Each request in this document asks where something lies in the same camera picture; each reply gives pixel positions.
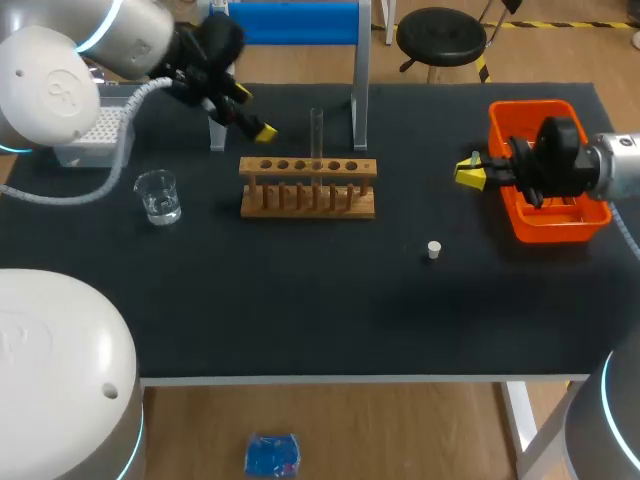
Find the wooden floor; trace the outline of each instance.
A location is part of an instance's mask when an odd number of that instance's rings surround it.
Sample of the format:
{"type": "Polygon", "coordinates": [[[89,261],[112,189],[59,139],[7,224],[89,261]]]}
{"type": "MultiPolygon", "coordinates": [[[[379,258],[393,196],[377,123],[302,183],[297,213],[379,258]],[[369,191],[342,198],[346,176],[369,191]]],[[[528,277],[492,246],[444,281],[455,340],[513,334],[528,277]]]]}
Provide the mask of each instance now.
{"type": "MultiPolygon", "coordinates": [[[[184,9],[181,1],[167,0],[184,9]]],[[[398,20],[423,6],[478,15],[481,0],[397,0],[398,20]]],[[[380,23],[375,4],[374,23],[380,23]]],[[[180,14],[190,18],[188,11],[180,14]]],[[[497,6],[490,20],[497,20],[497,6]]],[[[517,20],[625,21],[622,0],[525,0],[517,20]]],[[[631,30],[503,30],[487,51],[494,82],[593,82],[617,129],[640,129],[640,52],[631,30]]],[[[374,33],[372,81],[424,82],[427,69],[398,73],[405,56],[374,33]]],[[[350,83],[353,49],[250,47],[244,82],[350,83]]],[[[443,71],[443,83],[477,83],[473,65],[443,71]]],[[[0,176],[12,163],[0,162],[0,176]]],[[[528,385],[540,424],[564,392],[528,385]]],[[[501,409],[490,384],[219,387],[151,390],[148,480],[243,478],[253,432],[299,435],[300,478],[331,480],[515,478],[501,409]]],[[[569,478],[559,465],[548,478],[569,478]]]]}

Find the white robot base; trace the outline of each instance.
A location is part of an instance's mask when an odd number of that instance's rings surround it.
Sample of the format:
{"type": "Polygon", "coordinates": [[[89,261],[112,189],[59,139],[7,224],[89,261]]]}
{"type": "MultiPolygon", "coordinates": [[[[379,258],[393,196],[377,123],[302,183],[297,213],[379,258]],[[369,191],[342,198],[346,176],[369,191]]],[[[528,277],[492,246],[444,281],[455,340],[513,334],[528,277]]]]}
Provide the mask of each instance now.
{"type": "Polygon", "coordinates": [[[0,479],[142,480],[133,339],[88,285],[0,270],[0,479]]]}

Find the white cable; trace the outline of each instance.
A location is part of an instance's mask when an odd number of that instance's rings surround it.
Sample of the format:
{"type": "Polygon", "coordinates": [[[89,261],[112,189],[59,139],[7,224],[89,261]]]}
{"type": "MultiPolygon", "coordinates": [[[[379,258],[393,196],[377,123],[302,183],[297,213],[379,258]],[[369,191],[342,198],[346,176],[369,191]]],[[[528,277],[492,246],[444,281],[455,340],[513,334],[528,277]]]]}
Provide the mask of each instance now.
{"type": "Polygon", "coordinates": [[[127,129],[129,128],[129,124],[138,112],[140,105],[142,105],[142,102],[149,93],[160,88],[170,87],[172,83],[173,80],[167,77],[151,80],[150,82],[138,88],[138,90],[136,90],[135,93],[129,98],[129,101],[122,110],[120,126],[118,127],[118,137],[116,139],[115,158],[113,160],[113,164],[111,165],[109,177],[107,177],[107,180],[97,190],[77,197],[56,198],[34,195],[32,193],[26,193],[20,190],[16,190],[15,188],[12,188],[8,185],[0,184],[0,193],[4,193],[5,195],[9,195],[10,197],[15,197],[20,200],[24,200],[25,202],[62,207],[83,205],[85,203],[90,203],[104,197],[111,190],[113,190],[113,187],[115,187],[118,183],[118,180],[120,180],[120,175],[122,174],[122,168],[124,165],[125,138],[127,136],[127,129]]]}
{"type": "Polygon", "coordinates": [[[618,229],[620,230],[620,233],[624,237],[624,241],[627,242],[627,245],[629,245],[629,248],[631,249],[633,254],[636,256],[638,261],[640,262],[640,247],[638,247],[638,244],[633,239],[633,236],[629,232],[629,229],[624,224],[624,221],[620,216],[620,212],[618,212],[618,209],[616,208],[613,202],[609,202],[609,208],[611,209],[611,215],[613,215],[613,219],[615,220],[616,225],[618,225],[618,229]]]}

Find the black table surface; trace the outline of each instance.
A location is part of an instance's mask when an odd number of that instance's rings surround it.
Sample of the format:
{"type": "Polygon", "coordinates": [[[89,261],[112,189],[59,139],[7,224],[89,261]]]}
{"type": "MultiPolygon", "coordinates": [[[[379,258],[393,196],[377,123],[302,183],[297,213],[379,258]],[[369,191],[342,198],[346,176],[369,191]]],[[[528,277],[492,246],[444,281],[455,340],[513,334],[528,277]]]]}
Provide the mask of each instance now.
{"type": "MultiPolygon", "coordinates": [[[[589,243],[519,243],[499,195],[453,182],[486,142],[493,101],[561,98],[588,133],[610,131],[590,85],[372,86],[369,151],[354,153],[346,86],[252,88],[280,135],[237,130],[208,151],[205,116],[164,93],[136,119],[129,167],[107,198],[54,208],[0,201],[0,267],[64,273],[129,325],[143,377],[589,373],[640,317],[640,266],[611,224],[589,243]],[[245,220],[242,155],[307,156],[309,110],[325,157],[378,160],[373,221],[245,220]],[[178,179],[181,220],[151,227],[132,192],[154,168],[178,179]],[[422,255],[442,243],[435,263],[422,255]]],[[[104,171],[19,160],[9,183],[68,196],[104,171]]],[[[634,204],[620,210],[640,234],[634,204]]]]}

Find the test tube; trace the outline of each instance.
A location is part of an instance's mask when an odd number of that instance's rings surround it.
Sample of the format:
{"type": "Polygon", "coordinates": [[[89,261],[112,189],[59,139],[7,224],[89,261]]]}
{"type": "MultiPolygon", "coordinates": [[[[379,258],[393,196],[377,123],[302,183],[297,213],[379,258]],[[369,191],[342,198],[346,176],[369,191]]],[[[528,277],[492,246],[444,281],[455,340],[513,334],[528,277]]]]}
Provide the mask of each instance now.
{"type": "MultiPolygon", "coordinates": [[[[322,147],[324,130],[324,112],[321,108],[311,109],[311,168],[319,170],[322,168],[322,147]]],[[[317,178],[316,182],[322,186],[322,179],[317,178]]]]}

